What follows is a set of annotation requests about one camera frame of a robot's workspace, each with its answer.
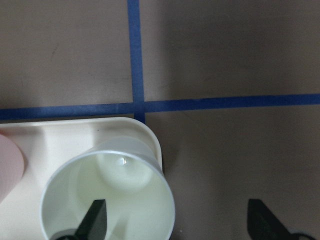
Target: gray surface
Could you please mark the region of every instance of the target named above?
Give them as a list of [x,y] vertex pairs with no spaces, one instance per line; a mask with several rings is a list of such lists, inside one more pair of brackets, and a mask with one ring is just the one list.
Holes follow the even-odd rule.
[[0,1],[0,109],[132,102],[127,1]]
[[146,100],[320,92],[319,1],[140,2]]
[[147,114],[162,146],[171,240],[248,240],[249,198],[320,238],[320,106]]

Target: pink object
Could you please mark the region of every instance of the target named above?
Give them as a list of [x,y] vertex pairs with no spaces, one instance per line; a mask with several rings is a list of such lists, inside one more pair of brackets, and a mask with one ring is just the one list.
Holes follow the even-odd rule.
[[10,193],[24,173],[24,158],[9,138],[0,135],[0,202]]

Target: blue line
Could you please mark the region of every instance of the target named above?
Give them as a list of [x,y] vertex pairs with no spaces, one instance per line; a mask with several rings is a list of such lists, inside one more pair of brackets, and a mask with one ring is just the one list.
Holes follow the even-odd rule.
[[203,99],[147,101],[146,113],[203,109],[318,105],[320,94],[236,96]]
[[139,0],[127,0],[134,118],[145,123]]
[[72,105],[72,106],[44,106],[0,109],[0,120],[42,119],[63,117],[84,117],[132,114],[133,103]]

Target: plastic cup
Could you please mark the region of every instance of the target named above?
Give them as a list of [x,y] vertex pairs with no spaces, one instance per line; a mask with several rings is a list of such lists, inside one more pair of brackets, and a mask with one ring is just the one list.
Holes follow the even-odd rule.
[[41,199],[45,238],[65,230],[72,234],[96,199],[106,200],[107,240],[170,238],[173,195],[154,153],[142,141],[115,137],[61,166]]
[[24,165],[19,148],[9,138],[0,135],[0,203],[20,181]]

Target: white tray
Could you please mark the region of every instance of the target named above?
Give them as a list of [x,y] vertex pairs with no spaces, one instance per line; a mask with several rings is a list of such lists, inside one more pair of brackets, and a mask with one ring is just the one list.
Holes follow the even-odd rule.
[[44,239],[39,218],[43,188],[63,163],[117,136],[145,142],[162,167],[159,141],[143,123],[127,117],[0,124],[0,134],[20,148],[25,159],[21,181],[0,203],[1,240]]

